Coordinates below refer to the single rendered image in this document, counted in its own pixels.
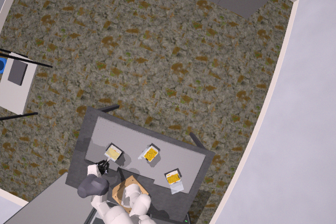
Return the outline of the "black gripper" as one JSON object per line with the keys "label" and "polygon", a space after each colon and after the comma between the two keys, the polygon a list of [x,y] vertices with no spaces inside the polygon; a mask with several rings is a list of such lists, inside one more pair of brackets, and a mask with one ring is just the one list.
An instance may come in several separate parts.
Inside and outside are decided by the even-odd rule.
{"label": "black gripper", "polygon": [[[110,157],[105,161],[105,160],[102,160],[102,161],[100,161],[100,162],[98,162],[98,163],[95,163],[95,165],[99,165],[98,166],[98,169],[99,169],[99,172],[101,173],[101,176],[105,173],[105,174],[107,174],[108,173],[108,169],[109,169],[109,159],[110,159]],[[103,163],[103,164],[102,164]],[[100,165],[100,164],[102,164],[102,165]],[[105,165],[104,165],[105,164]],[[103,167],[103,165],[104,165],[104,167]],[[106,166],[106,171],[105,171],[105,166]]]}

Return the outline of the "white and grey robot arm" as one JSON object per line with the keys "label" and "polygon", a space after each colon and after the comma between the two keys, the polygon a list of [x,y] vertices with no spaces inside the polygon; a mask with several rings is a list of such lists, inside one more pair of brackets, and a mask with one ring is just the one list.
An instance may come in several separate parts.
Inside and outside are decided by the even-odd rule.
{"label": "white and grey robot arm", "polygon": [[88,166],[88,176],[79,185],[77,193],[81,198],[92,195],[91,204],[95,207],[105,224],[157,224],[146,215],[151,198],[142,194],[137,184],[124,188],[121,205],[132,208],[130,214],[122,206],[112,208],[107,204],[108,180],[101,178],[97,165]]}

